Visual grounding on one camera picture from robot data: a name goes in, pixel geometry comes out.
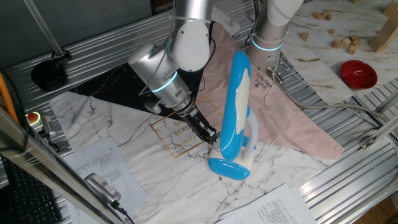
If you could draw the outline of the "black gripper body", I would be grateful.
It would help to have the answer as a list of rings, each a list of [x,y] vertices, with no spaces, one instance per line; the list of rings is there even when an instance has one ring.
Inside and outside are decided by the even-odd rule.
[[[199,137],[214,137],[215,129],[197,108],[196,104],[189,104],[178,112],[178,115],[191,127]]]

